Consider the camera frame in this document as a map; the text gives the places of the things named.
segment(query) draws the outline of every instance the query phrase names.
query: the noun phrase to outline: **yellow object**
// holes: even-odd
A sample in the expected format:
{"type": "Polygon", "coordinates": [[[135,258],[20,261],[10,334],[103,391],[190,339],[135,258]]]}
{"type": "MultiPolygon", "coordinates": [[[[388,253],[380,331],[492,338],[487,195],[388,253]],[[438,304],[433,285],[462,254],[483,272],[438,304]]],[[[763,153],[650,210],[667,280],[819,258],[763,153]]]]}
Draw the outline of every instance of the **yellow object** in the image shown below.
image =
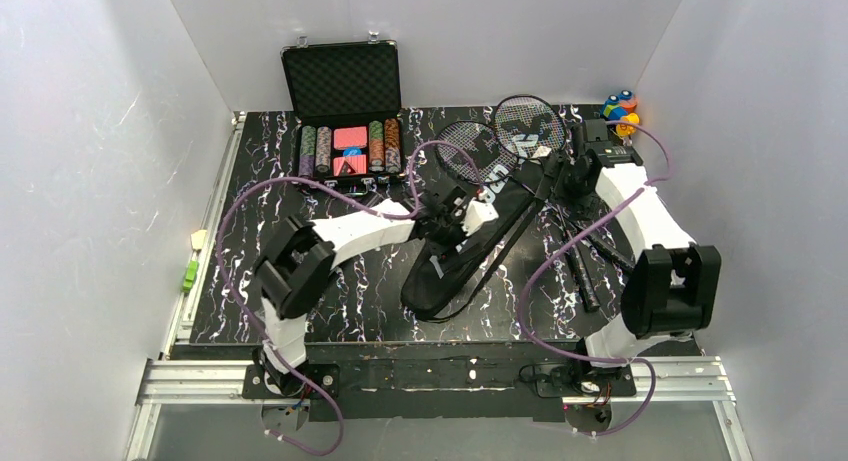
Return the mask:
{"type": "MultiPolygon", "coordinates": [[[[624,116],[619,121],[627,121],[628,123],[639,124],[639,115],[636,113],[630,113],[627,116],[624,116]]],[[[615,125],[615,134],[619,136],[630,136],[636,132],[636,128],[633,126],[627,126],[626,124],[616,124],[615,125]]]]}
{"type": "Polygon", "coordinates": [[[200,251],[203,249],[203,243],[206,242],[206,230],[201,229],[200,231],[195,231],[191,235],[191,249],[195,251],[200,251]]]}

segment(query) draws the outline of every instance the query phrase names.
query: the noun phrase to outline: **black marble tabletop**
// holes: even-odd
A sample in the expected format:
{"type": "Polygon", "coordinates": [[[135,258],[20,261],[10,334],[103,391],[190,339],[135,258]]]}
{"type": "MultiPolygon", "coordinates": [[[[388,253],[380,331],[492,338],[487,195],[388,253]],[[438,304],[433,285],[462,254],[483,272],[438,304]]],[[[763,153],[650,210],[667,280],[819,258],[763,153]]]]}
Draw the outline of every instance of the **black marble tabletop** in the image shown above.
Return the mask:
{"type": "MultiPolygon", "coordinates": [[[[560,115],[595,118],[597,105],[557,106],[560,115]]],[[[404,150],[408,156],[414,147],[434,139],[444,126],[458,120],[489,121],[492,107],[409,108],[405,109],[404,150]]],[[[241,146],[235,158],[233,174],[226,191],[224,209],[257,181],[294,172],[297,120],[290,112],[249,113],[241,146]]],[[[418,172],[424,183],[447,173],[432,153],[419,160],[418,172]]],[[[403,186],[375,187],[388,196],[403,186]]],[[[261,306],[258,286],[245,268],[256,260],[263,243],[280,219],[293,213],[306,218],[341,216],[351,210],[323,193],[302,195],[293,186],[265,191],[249,200],[235,217],[225,239],[224,255],[234,270],[236,286],[248,300],[248,306],[261,306]]],[[[601,229],[601,234],[620,251],[629,255],[630,247],[617,223],[601,229]]],[[[308,316],[306,341],[316,342],[415,342],[415,341],[513,341],[521,339],[515,320],[517,296],[542,261],[563,243],[563,231],[552,207],[546,207],[513,247],[487,286],[473,304],[445,324],[419,322],[400,303],[400,287],[421,249],[422,241],[383,247],[354,257],[337,269],[318,306],[308,316]]],[[[457,296],[451,306],[465,301],[488,263],[497,255],[503,241],[489,255],[457,296]]],[[[600,312],[583,311],[580,294],[564,260],[558,261],[532,293],[530,318],[537,333],[547,339],[572,340],[600,329],[618,312],[623,289],[622,273],[607,264],[593,249],[582,247],[601,301],[600,312]]],[[[257,332],[250,327],[238,306],[227,296],[215,257],[208,273],[195,316],[193,344],[256,343],[257,332]]]]}

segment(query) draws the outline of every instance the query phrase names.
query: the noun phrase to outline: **white wall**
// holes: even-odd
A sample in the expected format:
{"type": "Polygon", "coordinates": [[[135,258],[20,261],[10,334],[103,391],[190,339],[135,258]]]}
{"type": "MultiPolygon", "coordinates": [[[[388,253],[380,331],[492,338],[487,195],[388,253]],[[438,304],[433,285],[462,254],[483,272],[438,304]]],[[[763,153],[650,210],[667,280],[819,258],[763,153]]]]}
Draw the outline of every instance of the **white wall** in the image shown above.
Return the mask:
{"type": "Polygon", "coordinates": [[[0,458],[123,454],[231,126],[168,0],[0,0],[0,458]]]}
{"type": "Polygon", "coordinates": [[[232,110],[291,109],[279,52],[365,40],[400,49],[406,106],[531,92],[597,101],[632,87],[680,0],[172,0],[232,110]]]}
{"type": "Polygon", "coordinates": [[[723,255],[700,341],[757,459],[848,450],[846,5],[683,0],[636,91],[678,161],[664,199],[723,255]]]}

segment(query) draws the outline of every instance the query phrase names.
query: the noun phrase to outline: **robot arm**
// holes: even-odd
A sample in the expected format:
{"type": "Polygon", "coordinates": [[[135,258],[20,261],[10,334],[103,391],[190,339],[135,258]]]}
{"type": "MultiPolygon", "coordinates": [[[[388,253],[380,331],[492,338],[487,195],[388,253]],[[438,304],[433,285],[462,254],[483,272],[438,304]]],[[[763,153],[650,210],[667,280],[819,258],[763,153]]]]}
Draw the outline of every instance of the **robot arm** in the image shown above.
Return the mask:
{"type": "MultiPolygon", "coordinates": [[[[644,186],[647,173],[642,160],[632,148],[611,143],[603,121],[587,121],[575,131],[579,157],[566,184],[572,196],[594,191],[614,207],[644,186]]],[[[616,219],[637,263],[622,293],[621,313],[585,339],[586,354],[629,359],[660,342],[707,327],[721,267],[718,250],[695,243],[668,213],[654,187],[646,187],[616,219]]]]}
{"type": "MultiPolygon", "coordinates": [[[[497,219],[491,204],[478,201],[453,183],[436,194],[425,191],[421,200],[424,208],[414,220],[356,212],[314,221],[293,215],[281,223],[260,254],[254,272],[262,287],[265,331],[292,367],[306,360],[306,314],[318,303],[330,274],[341,263],[381,246],[421,238],[431,241],[427,249],[442,257],[455,252],[456,245],[497,219]]],[[[411,211],[390,199],[374,209],[396,215],[411,211]]],[[[264,347],[262,363],[266,385],[273,390],[288,370],[270,349],[271,346],[264,347]]]]}

